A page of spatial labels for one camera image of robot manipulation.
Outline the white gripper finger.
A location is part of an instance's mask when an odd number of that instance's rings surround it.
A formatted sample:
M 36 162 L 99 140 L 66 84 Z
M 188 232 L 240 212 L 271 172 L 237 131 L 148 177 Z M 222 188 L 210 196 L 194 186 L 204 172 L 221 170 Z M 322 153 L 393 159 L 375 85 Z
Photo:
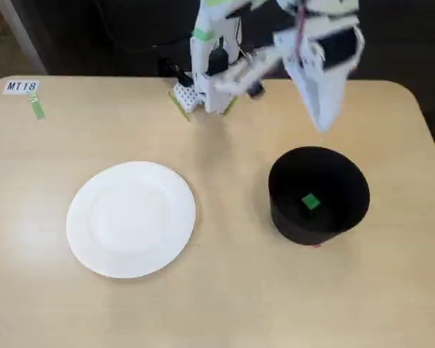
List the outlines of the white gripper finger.
M 318 84 L 306 74 L 299 62 L 283 61 L 283 66 L 298 88 L 314 126 L 317 129 L 325 129 L 325 120 L 320 113 Z
M 320 83 L 320 129 L 327 131 L 339 116 L 348 72 L 345 69 L 329 70 Z

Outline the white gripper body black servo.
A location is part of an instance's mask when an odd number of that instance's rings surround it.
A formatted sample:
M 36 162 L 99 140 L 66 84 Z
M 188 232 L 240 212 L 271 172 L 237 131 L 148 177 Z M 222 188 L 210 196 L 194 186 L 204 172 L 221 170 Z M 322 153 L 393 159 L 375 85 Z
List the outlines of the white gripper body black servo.
M 307 75 L 354 69 L 364 47 L 358 22 L 304 22 L 274 34 L 283 61 L 299 62 Z

